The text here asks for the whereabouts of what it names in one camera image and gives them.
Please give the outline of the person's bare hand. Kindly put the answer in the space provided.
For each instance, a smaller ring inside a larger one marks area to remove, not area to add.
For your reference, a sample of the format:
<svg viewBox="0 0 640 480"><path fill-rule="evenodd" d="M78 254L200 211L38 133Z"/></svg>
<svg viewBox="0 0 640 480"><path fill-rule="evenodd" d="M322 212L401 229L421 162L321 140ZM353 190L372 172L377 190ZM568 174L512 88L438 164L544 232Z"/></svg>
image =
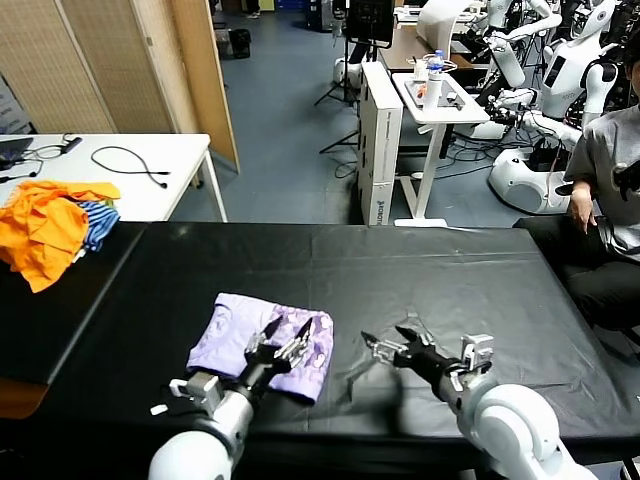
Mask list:
<svg viewBox="0 0 640 480"><path fill-rule="evenodd" d="M596 226L593 200L587 190L574 190L569 203L569 213L579 229L587 234L590 226Z"/></svg>

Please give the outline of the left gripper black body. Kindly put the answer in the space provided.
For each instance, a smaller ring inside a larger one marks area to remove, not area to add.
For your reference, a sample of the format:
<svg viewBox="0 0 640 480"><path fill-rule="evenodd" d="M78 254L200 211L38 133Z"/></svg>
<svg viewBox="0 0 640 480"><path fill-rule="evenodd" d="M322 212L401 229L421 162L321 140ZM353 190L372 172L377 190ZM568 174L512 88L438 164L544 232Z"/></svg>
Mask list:
<svg viewBox="0 0 640 480"><path fill-rule="evenodd" d="M271 380L292 369L290 360L277 345L260 344L245 353L246 366L242 370L242 394L248 400L261 400Z"/></svg>

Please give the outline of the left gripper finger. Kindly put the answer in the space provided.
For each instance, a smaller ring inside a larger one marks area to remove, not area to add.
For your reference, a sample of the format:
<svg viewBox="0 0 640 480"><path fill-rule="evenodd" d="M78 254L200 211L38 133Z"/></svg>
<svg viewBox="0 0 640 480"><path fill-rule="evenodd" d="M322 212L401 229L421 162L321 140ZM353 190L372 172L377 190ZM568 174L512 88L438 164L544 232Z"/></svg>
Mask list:
<svg viewBox="0 0 640 480"><path fill-rule="evenodd" d="M245 348L246 354L255 354L260 345L266 345L267 341L275 334L282 322L283 317L270 321L262 330L255 332L249 339Z"/></svg>
<svg viewBox="0 0 640 480"><path fill-rule="evenodd" d="M286 363L299 363L309 346L313 319L309 318L298 333L282 347L279 348L279 359Z"/></svg>

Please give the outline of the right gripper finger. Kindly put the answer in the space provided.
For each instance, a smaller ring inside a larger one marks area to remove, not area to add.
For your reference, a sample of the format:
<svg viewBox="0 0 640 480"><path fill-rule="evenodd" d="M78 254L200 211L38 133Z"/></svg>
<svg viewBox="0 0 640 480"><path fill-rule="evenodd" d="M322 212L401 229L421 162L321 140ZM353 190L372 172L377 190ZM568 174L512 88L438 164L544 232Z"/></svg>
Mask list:
<svg viewBox="0 0 640 480"><path fill-rule="evenodd" d="M429 331L420 332L400 325L397 325L395 329L406 340L404 346L407 353L418 353L434 349L434 339Z"/></svg>
<svg viewBox="0 0 640 480"><path fill-rule="evenodd" d="M381 340L365 331L361 332L361 337L371 351L372 356L379 362L393 364L396 354L401 352L401 345L396 342Z"/></svg>

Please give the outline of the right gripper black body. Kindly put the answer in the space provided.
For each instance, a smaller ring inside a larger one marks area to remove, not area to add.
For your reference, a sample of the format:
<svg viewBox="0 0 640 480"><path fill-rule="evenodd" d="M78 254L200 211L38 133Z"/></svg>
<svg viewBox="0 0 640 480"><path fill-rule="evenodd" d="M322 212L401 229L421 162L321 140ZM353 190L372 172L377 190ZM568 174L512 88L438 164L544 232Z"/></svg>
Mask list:
<svg viewBox="0 0 640 480"><path fill-rule="evenodd" d="M437 398L441 398L440 383L452 368L462 365L458 358L447 358L436 351L433 344L409 342L396 351L392 364L397 368L408 368L425 380Z"/></svg>

